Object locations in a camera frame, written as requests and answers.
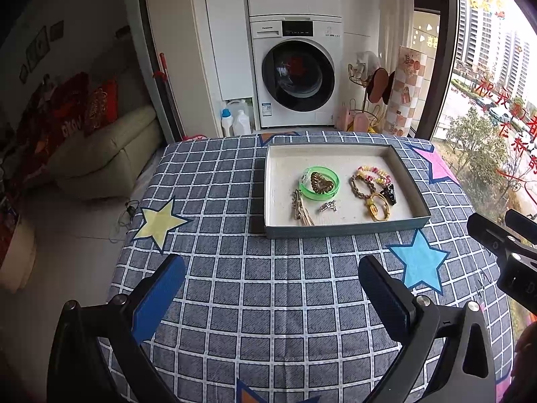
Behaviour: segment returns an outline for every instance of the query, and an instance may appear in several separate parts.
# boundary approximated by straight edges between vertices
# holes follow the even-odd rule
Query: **sky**
[[[537,104],[537,34],[514,0],[503,0],[505,19],[503,28],[516,31],[523,41],[530,43],[530,67],[525,85],[525,99]]]

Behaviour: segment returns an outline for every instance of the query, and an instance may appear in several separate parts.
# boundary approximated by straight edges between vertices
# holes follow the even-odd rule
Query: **jewelry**
[[[299,189],[295,189],[293,192],[293,207],[295,209],[295,218],[301,220],[305,226],[315,226],[311,216],[309,216],[308,210],[304,207],[302,202],[302,192]]]
[[[358,186],[356,185],[356,179],[360,179],[364,181],[367,187],[369,188],[369,190],[371,191],[371,194],[366,195],[363,192],[360,192],[358,189]],[[358,198],[362,200],[365,200],[367,208],[370,211],[371,218],[373,218],[375,221],[386,221],[390,217],[390,207],[388,205],[388,200],[386,200],[386,198],[382,194],[375,192],[376,191],[375,185],[372,181],[366,180],[364,177],[360,175],[353,175],[351,177],[350,183],[351,183],[351,189],[354,195],[356,195]],[[375,205],[375,202],[373,200],[374,197],[380,198],[382,200],[382,203],[384,206],[384,215],[385,215],[384,218],[382,219],[378,217],[379,209]]]
[[[375,178],[374,176],[367,175],[366,171],[371,171],[372,173],[375,173],[378,177]],[[378,183],[383,188],[380,194],[382,194],[382,196],[386,200],[388,200],[388,202],[392,206],[396,204],[397,200],[395,198],[394,184],[391,182],[391,176],[388,173],[381,170],[380,168],[368,167],[366,165],[364,167],[358,167],[358,171],[356,172],[356,175],[361,176],[365,178],[366,180],[370,180],[370,181],[374,181],[375,183]]]
[[[324,212],[327,209],[332,209],[334,212],[336,212],[337,211],[336,200],[332,200],[332,201],[321,204],[319,211]]]
[[[311,183],[312,191],[306,186],[308,181]],[[325,167],[311,167],[302,173],[299,190],[310,200],[324,201],[334,198],[339,191],[339,184],[339,177],[332,170]]]

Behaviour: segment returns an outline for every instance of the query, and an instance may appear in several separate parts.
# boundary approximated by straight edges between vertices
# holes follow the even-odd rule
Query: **tray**
[[[397,204],[390,206],[387,221],[373,221],[364,200],[351,190],[349,180],[361,165],[379,167],[392,177]],[[341,187],[335,199],[338,210],[319,211],[322,201],[303,197],[315,226],[295,219],[293,191],[302,172],[321,166],[339,176]],[[272,144],[265,163],[265,232],[268,238],[315,238],[362,235],[396,230],[419,229],[431,212],[410,172],[391,145],[362,143]]]

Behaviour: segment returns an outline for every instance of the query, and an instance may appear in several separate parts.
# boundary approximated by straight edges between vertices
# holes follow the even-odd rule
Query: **blue and white sticker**
[[[272,104],[261,103],[261,113],[264,117],[271,117],[272,116]]]

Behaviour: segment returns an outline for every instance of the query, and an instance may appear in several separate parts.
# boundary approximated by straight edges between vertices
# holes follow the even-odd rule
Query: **green bangle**
[[[308,188],[306,188],[306,183],[308,178],[311,176],[311,173],[318,172],[321,174],[324,178],[329,179],[334,182],[334,189],[332,189],[329,192],[326,192],[326,194],[317,194]],[[310,200],[318,200],[319,202],[323,202],[324,200],[330,200],[334,195],[336,195],[339,191],[339,177],[337,177],[337,174],[334,173],[332,170],[329,170],[325,167],[311,167],[306,168],[304,172],[302,173],[302,177],[300,178],[300,191],[302,192],[302,195],[304,195],[306,198],[309,198]]]

